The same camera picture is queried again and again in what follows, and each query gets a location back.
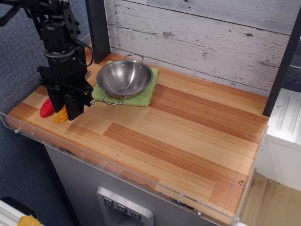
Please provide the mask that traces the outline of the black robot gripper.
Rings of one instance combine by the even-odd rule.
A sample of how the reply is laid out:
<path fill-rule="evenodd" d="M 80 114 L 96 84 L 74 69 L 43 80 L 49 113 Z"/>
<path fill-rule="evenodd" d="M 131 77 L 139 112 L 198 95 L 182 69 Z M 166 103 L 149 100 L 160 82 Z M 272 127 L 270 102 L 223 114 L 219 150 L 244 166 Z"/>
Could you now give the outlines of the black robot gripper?
<path fill-rule="evenodd" d="M 86 54 L 83 50 L 68 50 L 59 52 L 44 51 L 48 59 L 48 66 L 43 67 L 44 76 L 51 81 L 70 84 L 80 76 L 88 74 Z M 65 105 L 70 121 L 76 119 L 84 112 L 84 104 L 77 97 L 66 94 L 63 96 L 61 91 L 47 88 L 48 96 L 54 108 L 58 113 Z"/>

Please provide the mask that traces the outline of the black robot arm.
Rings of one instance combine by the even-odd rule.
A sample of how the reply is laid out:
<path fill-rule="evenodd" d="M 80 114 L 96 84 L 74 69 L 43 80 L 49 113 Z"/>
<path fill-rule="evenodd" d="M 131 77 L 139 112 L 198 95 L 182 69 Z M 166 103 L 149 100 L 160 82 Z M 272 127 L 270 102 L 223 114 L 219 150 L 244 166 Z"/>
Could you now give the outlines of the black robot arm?
<path fill-rule="evenodd" d="M 0 18 L 4 26 L 19 11 L 24 9 L 33 21 L 44 45 L 48 66 L 37 68 L 40 83 L 45 86 L 56 113 L 63 108 L 69 120 L 76 119 L 84 107 L 95 104 L 93 87 L 87 82 L 89 64 L 85 48 L 88 45 L 78 39 L 81 33 L 67 0 L 2 0 L 12 8 Z"/>

